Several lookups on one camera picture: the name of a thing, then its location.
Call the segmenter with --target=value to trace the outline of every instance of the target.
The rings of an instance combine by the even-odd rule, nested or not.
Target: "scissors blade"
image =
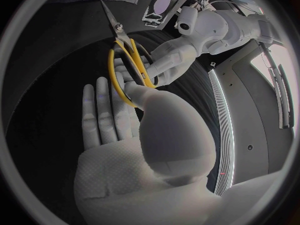
[[[116,37],[116,39],[121,40],[124,44],[126,44],[128,46],[129,49],[131,49],[133,51],[134,50],[133,45],[130,41],[130,38],[127,36],[126,32],[124,32],[122,24],[117,22],[113,13],[108,8],[108,6],[106,6],[106,4],[103,2],[103,0],[101,0],[101,3],[102,3],[102,7],[105,11],[106,17],[113,29],[114,36]]]

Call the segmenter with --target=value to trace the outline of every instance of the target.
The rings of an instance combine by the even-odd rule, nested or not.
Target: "scissors pivot screw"
[[[116,25],[114,25],[114,28],[118,31],[118,32],[122,32],[123,31],[123,25],[120,23],[117,23]]]

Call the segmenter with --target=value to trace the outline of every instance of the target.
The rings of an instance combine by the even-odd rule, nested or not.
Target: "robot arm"
[[[177,22],[181,37],[163,43],[151,53],[154,63],[147,72],[150,78],[159,76],[159,86],[183,75],[201,54],[220,54],[250,39],[273,42],[271,25],[261,14],[242,16],[229,10],[198,12],[185,6]]]

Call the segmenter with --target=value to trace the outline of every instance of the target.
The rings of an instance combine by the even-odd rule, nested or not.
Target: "black fabric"
[[[139,32],[130,37],[148,51],[172,39],[163,31]],[[73,194],[77,159],[84,151],[83,87],[95,87],[98,77],[108,78],[107,57],[112,41],[106,39],[79,49],[42,74],[21,99],[7,131],[13,160],[29,188],[52,212],[72,225],[86,224]],[[185,99],[207,123],[217,152],[207,184],[213,191],[220,160],[220,131],[213,90],[200,60],[178,80],[159,89]]]

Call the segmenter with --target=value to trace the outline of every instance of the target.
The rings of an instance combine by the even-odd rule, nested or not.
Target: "scissors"
[[[108,53],[109,77],[112,85],[122,100],[128,105],[136,108],[130,97],[126,95],[125,91],[118,82],[115,72],[115,59],[117,57],[122,59],[127,71],[136,84],[147,86],[149,88],[156,88],[159,83],[159,78],[156,76],[154,78],[154,83],[152,83],[141,56],[145,56],[150,64],[153,63],[153,60],[142,45],[127,36],[127,34],[124,32],[123,25],[117,22],[110,9],[102,0],[101,3],[106,17],[110,23],[110,28],[115,36],[115,41],[113,42]]]

